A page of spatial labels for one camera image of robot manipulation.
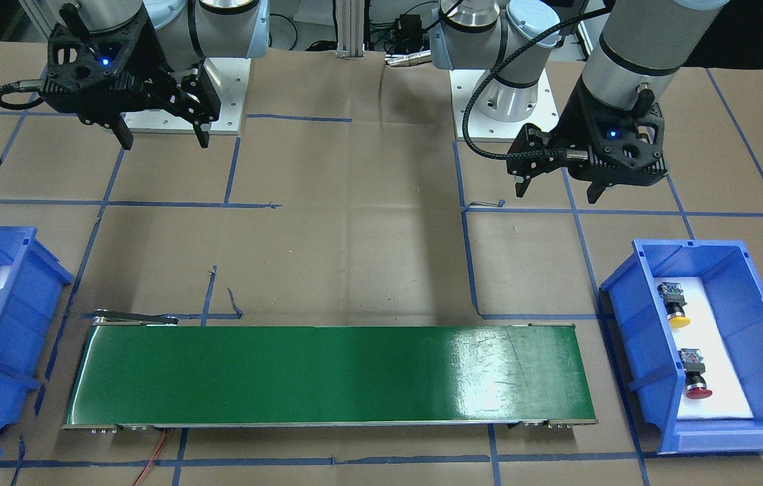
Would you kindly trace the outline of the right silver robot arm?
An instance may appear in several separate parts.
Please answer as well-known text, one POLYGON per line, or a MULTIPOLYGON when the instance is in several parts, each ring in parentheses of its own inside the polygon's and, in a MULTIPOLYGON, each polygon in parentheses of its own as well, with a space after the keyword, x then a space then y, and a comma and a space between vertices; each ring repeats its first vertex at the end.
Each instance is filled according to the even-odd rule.
POLYGON ((206 67, 213 57, 251 59, 268 47, 267 1, 48 1, 39 98, 58 113, 134 144, 125 114, 160 110, 190 124, 200 147, 222 101, 206 67))

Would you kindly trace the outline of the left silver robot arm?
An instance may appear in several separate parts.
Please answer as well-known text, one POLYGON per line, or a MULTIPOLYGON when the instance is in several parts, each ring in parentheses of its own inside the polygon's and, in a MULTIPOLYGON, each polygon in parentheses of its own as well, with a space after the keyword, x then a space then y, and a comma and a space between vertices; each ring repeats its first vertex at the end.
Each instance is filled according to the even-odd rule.
POLYGON ((669 172, 658 98, 723 1, 607 1, 563 20, 542 1, 440 1, 429 30, 434 67, 480 69, 460 123, 468 147, 506 163, 522 197, 537 176, 566 169, 588 182, 588 202, 617 185, 648 187, 669 172), (529 121, 561 32, 606 25, 551 130, 529 121))

